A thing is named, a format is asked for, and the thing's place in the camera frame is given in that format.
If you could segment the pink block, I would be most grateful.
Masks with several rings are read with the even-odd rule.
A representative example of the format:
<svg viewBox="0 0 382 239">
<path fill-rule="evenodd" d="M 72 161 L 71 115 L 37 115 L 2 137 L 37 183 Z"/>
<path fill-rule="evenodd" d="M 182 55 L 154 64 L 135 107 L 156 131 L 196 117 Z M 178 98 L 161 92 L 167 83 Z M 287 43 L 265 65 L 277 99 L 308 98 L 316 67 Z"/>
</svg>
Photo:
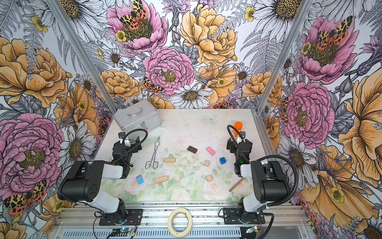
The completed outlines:
<svg viewBox="0 0 382 239">
<path fill-rule="evenodd" d="M 215 155 L 215 151 L 209 146 L 206 148 L 207 152 L 211 155 L 211 156 L 214 156 Z"/>
</svg>

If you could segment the long natural wood block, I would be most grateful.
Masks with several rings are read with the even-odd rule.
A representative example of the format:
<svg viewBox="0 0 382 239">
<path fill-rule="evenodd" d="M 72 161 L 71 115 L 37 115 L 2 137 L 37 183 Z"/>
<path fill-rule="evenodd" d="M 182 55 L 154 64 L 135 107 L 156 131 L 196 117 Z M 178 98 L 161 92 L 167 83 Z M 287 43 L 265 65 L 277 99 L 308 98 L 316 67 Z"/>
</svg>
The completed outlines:
<svg viewBox="0 0 382 239">
<path fill-rule="evenodd" d="M 168 180 L 169 180 L 168 176 L 162 176 L 162 177 L 154 179 L 154 183 L 159 184 L 159 183 L 167 182 Z"/>
</svg>

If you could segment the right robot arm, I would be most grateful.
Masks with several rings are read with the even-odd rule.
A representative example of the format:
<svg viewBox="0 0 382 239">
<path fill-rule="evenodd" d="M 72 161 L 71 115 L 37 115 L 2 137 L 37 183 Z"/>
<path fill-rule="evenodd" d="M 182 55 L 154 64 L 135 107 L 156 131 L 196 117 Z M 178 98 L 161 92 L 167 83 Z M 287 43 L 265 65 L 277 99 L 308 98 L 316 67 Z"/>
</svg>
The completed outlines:
<svg viewBox="0 0 382 239">
<path fill-rule="evenodd" d="M 223 208 L 226 225 L 263 224 L 263 211 L 271 203 L 279 202 L 290 195 L 291 189 L 281 169 L 280 163 L 265 156 L 249 160 L 253 143 L 244 136 L 230 134 L 227 149 L 235 155 L 234 172 L 242 179 L 252 182 L 253 192 L 239 200 L 236 208 Z"/>
</svg>

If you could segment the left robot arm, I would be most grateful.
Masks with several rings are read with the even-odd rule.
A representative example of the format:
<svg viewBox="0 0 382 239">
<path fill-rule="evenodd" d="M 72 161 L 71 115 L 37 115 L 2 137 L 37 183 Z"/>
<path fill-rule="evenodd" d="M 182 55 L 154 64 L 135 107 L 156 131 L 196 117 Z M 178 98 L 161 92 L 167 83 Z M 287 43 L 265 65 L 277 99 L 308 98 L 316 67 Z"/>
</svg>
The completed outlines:
<svg viewBox="0 0 382 239">
<path fill-rule="evenodd" d="M 141 144 L 147 136 L 148 131 L 141 128 L 126 133 L 113 145 L 111 162 L 79 161 L 68 166 L 68 172 L 58 186 L 59 199 L 95 208 L 105 220 L 116 225 L 129 221 L 136 224 L 137 220 L 128 213 L 124 201 L 109 195 L 100 187 L 104 179 L 127 178 L 133 167 L 132 155 L 142 149 Z"/>
</svg>

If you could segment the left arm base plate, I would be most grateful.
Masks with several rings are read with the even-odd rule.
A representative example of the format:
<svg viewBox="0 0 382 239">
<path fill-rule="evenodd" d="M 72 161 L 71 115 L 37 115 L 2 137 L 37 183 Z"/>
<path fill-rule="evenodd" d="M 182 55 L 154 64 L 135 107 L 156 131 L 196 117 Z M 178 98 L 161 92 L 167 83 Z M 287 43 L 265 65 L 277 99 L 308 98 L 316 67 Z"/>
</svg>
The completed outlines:
<svg viewBox="0 0 382 239">
<path fill-rule="evenodd" d="M 98 224 L 100 226 L 139 226 L 142 214 L 142 209 L 127 209 L 124 219 L 115 212 L 113 214 L 105 214 Z"/>
</svg>

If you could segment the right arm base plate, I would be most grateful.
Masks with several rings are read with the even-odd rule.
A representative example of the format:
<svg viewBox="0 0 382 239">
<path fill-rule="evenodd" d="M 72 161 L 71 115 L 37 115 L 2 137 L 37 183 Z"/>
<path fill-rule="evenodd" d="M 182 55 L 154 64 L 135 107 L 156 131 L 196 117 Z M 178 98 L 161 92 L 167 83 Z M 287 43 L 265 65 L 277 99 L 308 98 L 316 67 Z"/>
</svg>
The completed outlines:
<svg viewBox="0 0 382 239">
<path fill-rule="evenodd" d="M 265 224 L 265 218 L 257 213 L 239 212 L 238 208 L 222 208 L 223 219 L 226 225 L 259 225 Z"/>
</svg>

